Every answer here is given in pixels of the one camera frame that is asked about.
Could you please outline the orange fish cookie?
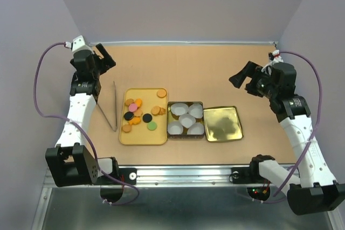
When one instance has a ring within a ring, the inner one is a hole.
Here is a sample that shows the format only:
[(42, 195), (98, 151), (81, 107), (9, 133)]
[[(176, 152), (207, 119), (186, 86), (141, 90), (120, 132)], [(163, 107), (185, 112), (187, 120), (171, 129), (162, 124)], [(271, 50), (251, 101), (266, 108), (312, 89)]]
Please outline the orange fish cookie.
[(128, 123), (130, 125), (138, 125), (140, 122), (141, 122), (141, 118), (140, 117), (134, 117), (130, 121), (128, 121)]

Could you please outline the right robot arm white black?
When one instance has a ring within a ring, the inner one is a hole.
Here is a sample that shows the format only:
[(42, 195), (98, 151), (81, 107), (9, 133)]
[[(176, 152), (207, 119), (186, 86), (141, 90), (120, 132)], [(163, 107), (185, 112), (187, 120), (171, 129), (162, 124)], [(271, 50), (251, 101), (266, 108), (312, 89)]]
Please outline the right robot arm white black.
[(315, 137), (311, 112), (304, 97), (295, 94), (296, 70), (293, 65), (278, 62), (263, 68), (249, 61), (229, 81), (254, 96), (266, 97), (271, 111), (285, 131), (298, 159), (295, 169), (287, 170), (270, 155), (252, 158), (247, 175), (255, 182), (268, 180), (278, 187), (296, 215), (335, 210), (344, 201), (344, 184), (331, 173)]

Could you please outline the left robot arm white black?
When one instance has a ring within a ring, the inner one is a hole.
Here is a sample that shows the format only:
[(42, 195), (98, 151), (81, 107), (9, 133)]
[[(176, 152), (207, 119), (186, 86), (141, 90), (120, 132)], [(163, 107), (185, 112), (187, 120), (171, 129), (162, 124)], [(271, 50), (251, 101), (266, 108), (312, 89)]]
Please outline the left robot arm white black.
[(66, 43), (75, 68), (70, 89), (68, 114), (64, 128), (54, 147), (48, 148), (45, 159), (58, 187), (91, 185), (100, 171), (95, 147), (87, 135), (92, 112), (101, 91), (100, 76), (115, 67), (116, 62), (102, 44), (92, 49), (82, 37)]

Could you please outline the round tan cookie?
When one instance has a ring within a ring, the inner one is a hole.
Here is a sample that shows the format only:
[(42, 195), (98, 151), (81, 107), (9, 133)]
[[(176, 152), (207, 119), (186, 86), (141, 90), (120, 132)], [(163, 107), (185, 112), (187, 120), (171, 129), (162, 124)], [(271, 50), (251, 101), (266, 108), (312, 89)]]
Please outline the round tan cookie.
[(154, 107), (152, 107), (152, 109), (151, 109), (151, 113), (152, 113), (154, 116), (159, 115), (160, 112), (161, 112), (161, 107), (160, 107), (160, 106), (154, 106)]
[(158, 96), (159, 98), (164, 98), (164, 97), (167, 96), (167, 91), (166, 91), (165, 89), (159, 89), (159, 90), (157, 91), (157, 96)]

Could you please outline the green round cookie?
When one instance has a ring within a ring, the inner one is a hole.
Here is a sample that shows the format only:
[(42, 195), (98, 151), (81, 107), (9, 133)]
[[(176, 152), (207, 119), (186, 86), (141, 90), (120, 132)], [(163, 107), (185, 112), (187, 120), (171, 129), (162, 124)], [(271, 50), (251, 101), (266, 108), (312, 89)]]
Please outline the green round cookie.
[(154, 122), (154, 121), (150, 121), (148, 124), (147, 124), (147, 128), (148, 130), (156, 130), (157, 129), (157, 123)]

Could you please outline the metal tongs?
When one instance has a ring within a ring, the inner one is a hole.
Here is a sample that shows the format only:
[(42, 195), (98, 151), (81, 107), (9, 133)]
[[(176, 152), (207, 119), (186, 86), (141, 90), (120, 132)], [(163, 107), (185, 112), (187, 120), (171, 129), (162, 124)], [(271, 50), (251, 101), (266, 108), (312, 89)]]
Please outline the metal tongs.
[(112, 132), (118, 130), (118, 99), (115, 81), (103, 87), (96, 104), (96, 111), (107, 122)]

